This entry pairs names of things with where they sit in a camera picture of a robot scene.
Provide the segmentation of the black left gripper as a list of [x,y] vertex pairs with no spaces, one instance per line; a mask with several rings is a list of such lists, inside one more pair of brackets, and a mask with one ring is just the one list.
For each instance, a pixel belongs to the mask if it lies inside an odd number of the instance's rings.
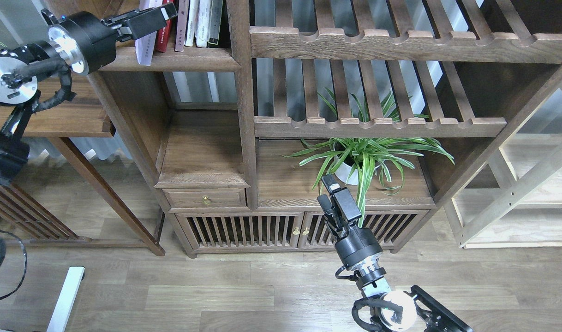
[[167,25],[177,16],[174,3],[148,9],[133,9],[99,20],[90,12],[78,12],[59,20],[51,11],[41,11],[48,25],[49,44],[81,75],[112,63],[116,41],[137,40]]

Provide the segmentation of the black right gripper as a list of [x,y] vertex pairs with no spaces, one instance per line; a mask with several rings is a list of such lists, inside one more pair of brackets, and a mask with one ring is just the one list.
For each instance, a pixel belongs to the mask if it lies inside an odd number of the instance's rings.
[[383,250],[368,228],[355,224],[362,217],[355,199],[346,187],[341,187],[334,176],[321,178],[328,191],[317,197],[323,209],[325,223],[335,238],[335,250],[343,266],[349,270],[374,271]]

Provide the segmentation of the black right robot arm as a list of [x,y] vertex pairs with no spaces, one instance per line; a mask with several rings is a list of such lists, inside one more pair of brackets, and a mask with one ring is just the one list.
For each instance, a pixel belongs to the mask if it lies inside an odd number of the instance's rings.
[[369,332],[403,332],[421,318],[427,332],[472,330],[419,286],[412,286],[409,292],[392,290],[378,263],[382,248],[370,229],[358,225],[362,214],[353,196],[332,175],[324,176],[323,184],[328,193],[317,201],[342,262],[335,277],[355,282],[363,296],[353,303],[355,323]]

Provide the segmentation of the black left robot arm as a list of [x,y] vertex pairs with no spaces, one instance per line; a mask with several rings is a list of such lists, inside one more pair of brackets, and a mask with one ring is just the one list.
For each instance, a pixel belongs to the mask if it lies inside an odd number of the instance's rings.
[[112,63],[116,42],[138,40],[165,28],[178,12],[165,3],[99,19],[90,12],[56,17],[41,11],[47,40],[0,51],[0,107],[13,111],[0,128],[0,186],[8,186],[28,161],[22,141],[32,115],[72,101],[72,73],[81,75]]

